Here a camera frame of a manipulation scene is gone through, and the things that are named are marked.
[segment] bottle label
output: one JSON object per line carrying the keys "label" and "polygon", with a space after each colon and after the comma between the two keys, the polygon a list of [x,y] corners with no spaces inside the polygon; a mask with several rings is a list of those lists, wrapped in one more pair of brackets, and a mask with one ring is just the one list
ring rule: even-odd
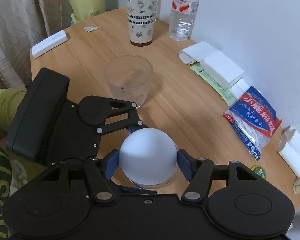
{"label": "bottle label", "polygon": [[296,194],[300,193],[300,184],[294,185],[294,192],[295,192]]}
{"label": "bottle label", "polygon": [[198,1],[173,0],[172,9],[184,14],[194,14],[197,11]]}

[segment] cup rim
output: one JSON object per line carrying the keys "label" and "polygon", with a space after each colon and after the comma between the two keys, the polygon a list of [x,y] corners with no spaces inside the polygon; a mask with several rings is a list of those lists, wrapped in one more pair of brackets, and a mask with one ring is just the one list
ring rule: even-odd
{"label": "cup rim", "polygon": [[122,88],[121,86],[117,86],[117,85],[114,85],[114,84],[112,84],[111,82],[109,82],[109,80],[108,80],[108,78],[107,78],[106,70],[107,70],[107,67],[108,67],[113,61],[115,61],[115,60],[117,60],[117,59],[120,59],[120,58],[123,58],[123,57],[138,57],[138,58],[141,58],[141,59],[145,60],[146,62],[148,62],[149,66],[150,66],[150,73],[149,73],[147,79],[138,82],[138,83],[137,83],[136,85],[134,85],[134,86],[129,86],[129,87],[125,87],[125,88],[127,88],[127,89],[132,89],[132,88],[138,87],[138,86],[140,86],[140,85],[142,85],[142,84],[144,84],[144,83],[146,83],[146,82],[148,82],[148,81],[150,80],[151,75],[152,75],[152,73],[153,73],[153,67],[152,67],[152,64],[151,64],[146,58],[141,57],[141,56],[138,56],[138,55],[123,55],[123,56],[116,57],[116,58],[112,59],[109,63],[107,63],[107,65],[106,65],[106,67],[105,67],[105,70],[104,70],[104,78],[105,78],[105,80],[106,80],[106,82],[107,82],[108,85],[110,84],[111,86],[114,86],[114,87],[117,87],[117,88]]}

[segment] clear plastic cup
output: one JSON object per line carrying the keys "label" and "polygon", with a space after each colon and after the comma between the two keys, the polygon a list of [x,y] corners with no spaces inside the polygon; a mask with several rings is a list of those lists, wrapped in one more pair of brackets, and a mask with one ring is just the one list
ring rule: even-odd
{"label": "clear plastic cup", "polygon": [[105,79],[115,99],[131,101],[140,107],[150,90],[152,65],[135,55],[112,60],[105,69]]}

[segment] yellow sleeve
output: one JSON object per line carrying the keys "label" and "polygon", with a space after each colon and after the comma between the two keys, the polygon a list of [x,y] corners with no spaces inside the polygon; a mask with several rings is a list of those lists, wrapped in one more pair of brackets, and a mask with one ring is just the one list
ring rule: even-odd
{"label": "yellow sleeve", "polygon": [[0,138],[5,137],[25,90],[0,89]]}

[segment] metal pin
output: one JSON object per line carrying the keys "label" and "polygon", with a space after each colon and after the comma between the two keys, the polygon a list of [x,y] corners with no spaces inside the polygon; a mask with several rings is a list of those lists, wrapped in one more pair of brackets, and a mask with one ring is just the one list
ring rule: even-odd
{"label": "metal pin", "polygon": [[200,194],[194,191],[189,191],[185,194],[185,198],[189,200],[196,200],[200,198]]}
{"label": "metal pin", "polygon": [[100,200],[108,200],[108,199],[112,198],[112,194],[107,191],[102,191],[97,194],[97,198]]}

